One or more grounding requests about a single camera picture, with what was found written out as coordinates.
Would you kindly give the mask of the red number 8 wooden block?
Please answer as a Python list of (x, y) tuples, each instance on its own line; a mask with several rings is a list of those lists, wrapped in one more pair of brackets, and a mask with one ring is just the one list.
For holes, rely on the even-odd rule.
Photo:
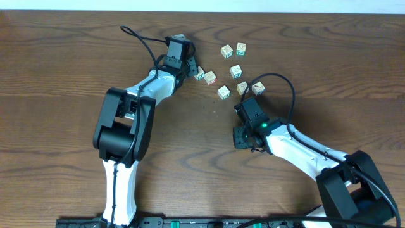
[(216, 75), (214, 71), (208, 71), (204, 74), (204, 79), (208, 85), (211, 85), (216, 82)]

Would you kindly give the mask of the yellow wooden block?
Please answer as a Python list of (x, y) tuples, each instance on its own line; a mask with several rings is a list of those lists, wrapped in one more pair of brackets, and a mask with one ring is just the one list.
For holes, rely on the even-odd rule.
[(237, 84), (237, 92), (239, 93), (239, 95), (243, 95), (244, 92), (248, 90), (248, 83), (246, 81)]

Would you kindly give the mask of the yellow blue letter K block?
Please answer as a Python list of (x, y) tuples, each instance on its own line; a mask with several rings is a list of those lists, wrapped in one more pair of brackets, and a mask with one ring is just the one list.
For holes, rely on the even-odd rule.
[(257, 82), (251, 86), (251, 90), (255, 96), (258, 96), (258, 95), (264, 93), (265, 86), (263, 85), (262, 82)]

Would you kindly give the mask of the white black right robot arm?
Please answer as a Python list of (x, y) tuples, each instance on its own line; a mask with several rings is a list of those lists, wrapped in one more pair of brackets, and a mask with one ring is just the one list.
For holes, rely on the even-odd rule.
[(322, 204), (292, 219), (302, 227), (401, 226), (397, 205), (377, 166), (363, 151), (348, 155), (303, 135), (288, 121), (247, 117), (233, 129), (237, 149), (266, 152), (293, 164), (312, 178)]

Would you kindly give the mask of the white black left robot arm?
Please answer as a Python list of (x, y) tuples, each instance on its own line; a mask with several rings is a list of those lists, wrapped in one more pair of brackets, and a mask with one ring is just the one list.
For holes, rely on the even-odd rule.
[(155, 107), (188, 77), (198, 73), (194, 56), (166, 54), (162, 65), (137, 85), (110, 88), (93, 137), (106, 172), (106, 206), (101, 219), (110, 227), (128, 227), (136, 214), (135, 178), (151, 138)]

